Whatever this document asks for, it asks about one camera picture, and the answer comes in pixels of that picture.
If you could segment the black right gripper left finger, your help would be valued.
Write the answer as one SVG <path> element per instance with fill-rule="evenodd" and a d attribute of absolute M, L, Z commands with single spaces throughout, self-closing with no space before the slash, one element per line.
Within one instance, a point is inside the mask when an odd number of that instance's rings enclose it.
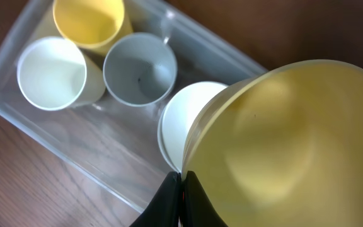
<path fill-rule="evenodd" d="M 130 227 L 178 227 L 181 176 L 169 172 L 153 199 Z"/>

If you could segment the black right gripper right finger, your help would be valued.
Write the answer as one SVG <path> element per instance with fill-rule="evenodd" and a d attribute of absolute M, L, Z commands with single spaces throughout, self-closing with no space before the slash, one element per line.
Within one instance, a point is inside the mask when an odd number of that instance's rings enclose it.
<path fill-rule="evenodd" d="M 184 227 L 227 227 L 193 171 L 181 183 L 180 222 Z"/>

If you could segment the white plastic bowl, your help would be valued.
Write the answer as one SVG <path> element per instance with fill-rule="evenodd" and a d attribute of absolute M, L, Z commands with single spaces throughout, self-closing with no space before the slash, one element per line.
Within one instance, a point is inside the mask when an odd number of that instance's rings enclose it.
<path fill-rule="evenodd" d="M 165 106 L 163 142 L 170 160 L 180 172 L 185 142 L 195 118 L 212 98 L 227 87 L 215 81 L 190 84 L 178 91 Z"/>

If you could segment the clear plastic container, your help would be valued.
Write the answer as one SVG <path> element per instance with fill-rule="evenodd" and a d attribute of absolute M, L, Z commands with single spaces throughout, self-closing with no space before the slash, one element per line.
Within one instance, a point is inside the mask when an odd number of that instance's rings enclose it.
<path fill-rule="evenodd" d="M 264 67 L 164 1 L 127 1 L 133 29 L 167 38 L 176 55 L 176 90 L 198 81 L 234 84 Z M 130 107 L 109 94 L 83 107 L 48 112 L 31 105 L 16 79 L 30 43 L 58 35 L 51 1 L 29 1 L 0 48 L 0 116 L 61 159 L 143 211 L 171 170 L 158 146 L 157 128 L 167 100 Z"/>

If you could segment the yellow plastic bowl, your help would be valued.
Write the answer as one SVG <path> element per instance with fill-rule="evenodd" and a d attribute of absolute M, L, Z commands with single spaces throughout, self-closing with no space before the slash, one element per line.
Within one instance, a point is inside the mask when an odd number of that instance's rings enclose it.
<path fill-rule="evenodd" d="M 289 64 L 226 88 L 190 130 L 194 172 L 228 226 L 363 226 L 363 69 Z"/>

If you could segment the grey blue plastic cup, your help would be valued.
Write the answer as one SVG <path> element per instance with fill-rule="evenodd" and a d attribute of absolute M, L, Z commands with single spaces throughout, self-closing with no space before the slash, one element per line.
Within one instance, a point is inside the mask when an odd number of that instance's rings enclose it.
<path fill-rule="evenodd" d="M 133 33 L 117 41 L 103 63 L 108 92 L 120 103 L 143 107 L 168 96 L 178 64 L 171 47 L 151 33 Z"/>

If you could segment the white plastic cup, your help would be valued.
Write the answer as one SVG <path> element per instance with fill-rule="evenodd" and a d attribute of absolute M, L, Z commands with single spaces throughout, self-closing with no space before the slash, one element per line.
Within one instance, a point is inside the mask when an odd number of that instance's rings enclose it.
<path fill-rule="evenodd" d="M 18 59 L 16 74 L 27 101 L 46 111 L 92 104 L 106 89 L 102 70 L 61 37 L 29 44 Z"/>

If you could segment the yellow plastic cup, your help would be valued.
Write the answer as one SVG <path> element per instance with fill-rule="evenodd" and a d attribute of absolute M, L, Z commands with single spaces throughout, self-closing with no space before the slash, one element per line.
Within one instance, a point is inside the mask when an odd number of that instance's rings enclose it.
<path fill-rule="evenodd" d="M 55 0 L 52 12 L 63 37 L 99 55 L 133 32 L 122 0 Z"/>

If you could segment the grey blue plastic bowl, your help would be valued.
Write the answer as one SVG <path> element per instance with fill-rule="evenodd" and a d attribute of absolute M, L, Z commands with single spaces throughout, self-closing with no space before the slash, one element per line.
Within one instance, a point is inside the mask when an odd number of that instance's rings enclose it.
<path fill-rule="evenodd" d="M 170 166 L 170 168 L 176 172 L 180 172 L 179 169 L 177 169 L 177 167 L 170 160 L 170 157 L 168 156 L 167 150 L 164 146 L 163 134 L 162 134 L 163 116 L 164 116 L 164 111 L 162 111 L 161 116 L 158 121 L 157 139 L 158 139 L 159 150 L 160 150 L 165 162 L 167 162 L 167 164 Z"/>

